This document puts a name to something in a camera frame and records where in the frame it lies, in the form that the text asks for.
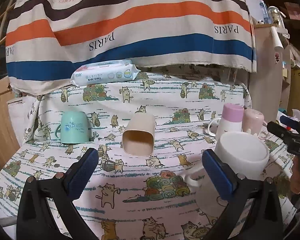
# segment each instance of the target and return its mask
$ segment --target orange stripe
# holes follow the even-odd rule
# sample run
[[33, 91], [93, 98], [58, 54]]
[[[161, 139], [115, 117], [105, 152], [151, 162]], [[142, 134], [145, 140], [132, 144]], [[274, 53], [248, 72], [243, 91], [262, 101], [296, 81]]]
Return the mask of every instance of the orange stripe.
[[[182, 17], [186, 15], [201, 15], [210, 18], [214, 24], [218, 25], [238, 24], [241, 25], [247, 32], [250, 32], [250, 22], [243, 19], [242, 16], [237, 12], [213, 12], [211, 8], [204, 3], [196, 1], [185, 1], [180, 3], [156, 3], [133, 7], [116, 18], [57, 31], [54, 32], [55, 36], [52, 37], [56, 37], [61, 46], [66, 46], [82, 43], [85, 41], [91, 41], [95, 38], [105, 36], [111, 33], [116, 28], [130, 23], [136, 23], [156, 18]], [[27, 38], [24, 38], [23, 33], [25, 31], [23, 30], [23, 33], [21, 34], [21, 32], [19, 32], [19, 28], [14, 31], [17, 32], [16, 34], [14, 34], [14, 32], [8, 33], [11, 34], [12, 37], [14, 37], [13, 42], [10, 42], [9, 39], [9, 45], [17, 41], [28, 40]], [[44, 28], [43, 26], [40, 26], [38, 28], [34, 27], [34, 29], [36, 30], [36, 37], [32, 37], [29, 39], [51, 37], [51, 33], [49, 33], [48, 36], [41, 34], [43, 31], [47, 32], [47, 26], [44, 26]]]
[[6, 46], [15, 44], [18, 41], [32, 40], [35, 38], [55, 38], [48, 20], [36, 20], [30, 24], [22, 25], [15, 31], [7, 33]]

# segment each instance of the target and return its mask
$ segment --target clear container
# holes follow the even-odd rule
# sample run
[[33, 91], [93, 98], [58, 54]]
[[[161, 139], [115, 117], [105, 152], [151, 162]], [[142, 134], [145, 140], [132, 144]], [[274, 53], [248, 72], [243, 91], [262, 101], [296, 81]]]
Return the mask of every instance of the clear container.
[[269, 16], [273, 19], [273, 23], [277, 24], [278, 27], [284, 28], [283, 18], [280, 10], [275, 6], [270, 6], [268, 11], [269, 11]]
[[267, 9], [267, 6], [265, 4], [265, 2], [263, 0], [260, 0], [260, 7], [261, 7], [261, 10], [262, 10], [262, 13], [263, 13], [263, 22], [266, 24], [266, 23], [272, 23], [271, 21], [271, 18], [269, 17], [269, 14], [268, 14], [268, 9]]

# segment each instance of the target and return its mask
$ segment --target baby wipes package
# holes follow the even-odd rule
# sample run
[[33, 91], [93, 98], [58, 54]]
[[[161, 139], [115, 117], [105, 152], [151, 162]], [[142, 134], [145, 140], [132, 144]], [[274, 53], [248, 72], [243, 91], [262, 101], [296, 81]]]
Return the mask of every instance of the baby wipes package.
[[86, 64], [78, 68], [70, 82], [79, 87], [100, 83], [134, 80], [140, 72], [129, 59], [110, 60]]

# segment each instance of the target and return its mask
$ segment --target white handle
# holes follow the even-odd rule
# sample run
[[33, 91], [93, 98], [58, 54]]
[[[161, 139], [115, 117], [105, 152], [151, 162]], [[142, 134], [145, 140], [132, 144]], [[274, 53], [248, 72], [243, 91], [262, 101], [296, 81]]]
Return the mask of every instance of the white handle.
[[209, 124], [208, 124], [208, 134], [215, 137], [216, 136], [216, 133], [213, 133], [213, 132], [210, 132], [210, 126], [212, 125], [213, 122], [215, 122], [216, 120], [221, 120], [221, 117], [216, 117], [216, 118], [213, 118]]
[[190, 172], [191, 172], [191, 173], [184, 175], [183, 181], [184, 181], [186, 184], [188, 184], [188, 185], [190, 185], [190, 186], [192, 186], [192, 187], [200, 187], [201, 182], [199, 182], [199, 181], [197, 181], [197, 180], [194, 180], [194, 179], [191, 179], [190, 176], [191, 176], [192, 174], [194, 174], [194, 173], [196, 173], [196, 172], [202, 170], [202, 169], [203, 169], [202, 163], [199, 163], [199, 164], [195, 165], [194, 167], [192, 167], [192, 168], [190, 169]]
[[[265, 127], [267, 127], [267, 122], [266, 121], [263, 121], [263, 125], [265, 126]], [[265, 139], [267, 139], [269, 137], [269, 132], [268, 132], [268, 134], [265, 136], [265, 137], [262, 137], [262, 136], [260, 136], [260, 134], [258, 135], [258, 138], [260, 139], [260, 140], [265, 140]]]

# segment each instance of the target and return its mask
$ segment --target striped fabric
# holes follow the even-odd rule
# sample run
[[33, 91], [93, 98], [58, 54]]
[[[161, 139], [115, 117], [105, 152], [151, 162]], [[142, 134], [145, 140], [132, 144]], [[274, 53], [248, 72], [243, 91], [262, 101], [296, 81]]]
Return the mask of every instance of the striped fabric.
[[218, 64], [256, 71], [245, 0], [17, 0], [6, 37], [11, 86], [34, 95], [81, 65]]

